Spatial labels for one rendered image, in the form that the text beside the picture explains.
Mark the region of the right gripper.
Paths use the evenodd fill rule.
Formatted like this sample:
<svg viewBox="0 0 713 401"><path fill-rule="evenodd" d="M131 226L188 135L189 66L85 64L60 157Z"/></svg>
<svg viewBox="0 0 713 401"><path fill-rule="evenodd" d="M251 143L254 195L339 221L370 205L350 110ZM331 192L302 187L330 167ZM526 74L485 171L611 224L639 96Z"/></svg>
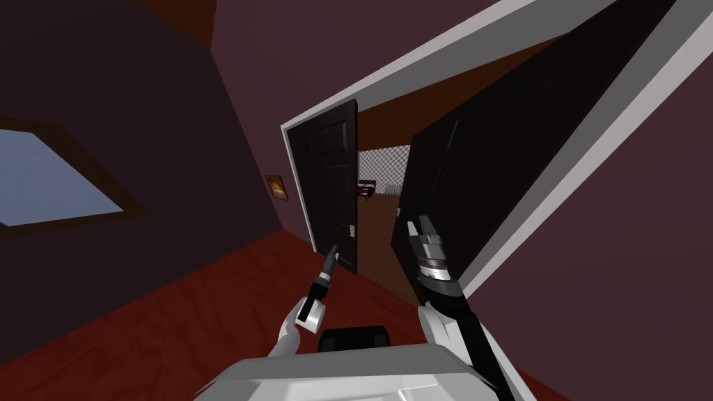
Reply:
<svg viewBox="0 0 713 401"><path fill-rule="evenodd" d="M412 243L414 254L421 260L445 260L442 240L429 218L422 214L419 217L421 235L413 221L407 222L409 240Z"/></svg>

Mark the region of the dark panelled door leaf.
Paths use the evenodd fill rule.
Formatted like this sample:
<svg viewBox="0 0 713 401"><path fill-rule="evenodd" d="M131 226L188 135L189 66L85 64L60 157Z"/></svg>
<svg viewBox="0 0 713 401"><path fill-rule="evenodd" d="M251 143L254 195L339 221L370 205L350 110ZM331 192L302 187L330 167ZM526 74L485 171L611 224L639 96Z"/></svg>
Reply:
<svg viewBox="0 0 713 401"><path fill-rule="evenodd" d="M414 136L391 246L419 304L407 222L461 278L675 2L615 0Z"/></svg>
<svg viewBox="0 0 713 401"><path fill-rule="evenodd" d="M358 134L356 99L290 128L295 165L311 239L318 253L338 247L341 266L357 273ZM356 228L350 237L349 225Z"/></svg>

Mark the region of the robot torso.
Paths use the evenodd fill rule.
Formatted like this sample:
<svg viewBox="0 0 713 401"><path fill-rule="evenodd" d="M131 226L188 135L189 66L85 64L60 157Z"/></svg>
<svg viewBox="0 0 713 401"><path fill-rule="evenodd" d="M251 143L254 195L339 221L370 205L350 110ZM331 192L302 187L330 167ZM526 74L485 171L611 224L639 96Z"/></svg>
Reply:
<svg viewBox="0 0 713 401"><path fill-rule="evenodd" d="M447 330L425 333L417 345L245 359L194 401L501 401Z"/></svg>

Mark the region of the orange picture on wall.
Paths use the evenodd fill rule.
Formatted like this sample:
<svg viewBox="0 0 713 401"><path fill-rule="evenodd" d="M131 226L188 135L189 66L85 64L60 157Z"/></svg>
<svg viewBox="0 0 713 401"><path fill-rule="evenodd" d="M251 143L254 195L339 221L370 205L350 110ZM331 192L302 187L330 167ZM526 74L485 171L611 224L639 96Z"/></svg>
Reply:
<svg viewBox="0 0 713 401"><path fill-rule="evenodd" d="M280 175L266 175L265 176L267 186L269 187L269 190L271 192L271 195L274 198L283 200L283 201L288 201L288 194L285 189L285 185L283 182L283 177Z"/></svg>

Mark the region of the window with brown frame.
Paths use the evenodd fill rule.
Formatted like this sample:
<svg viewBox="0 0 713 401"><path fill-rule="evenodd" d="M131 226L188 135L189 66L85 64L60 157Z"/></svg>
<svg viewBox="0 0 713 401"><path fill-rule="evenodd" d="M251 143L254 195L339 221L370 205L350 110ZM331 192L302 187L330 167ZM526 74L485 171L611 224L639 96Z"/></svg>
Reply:
<svg viewBox="0 0 713 401"><path fill-rule="evenodd" d="M61 126L0 116L0 239L148 213Z"/></svg>

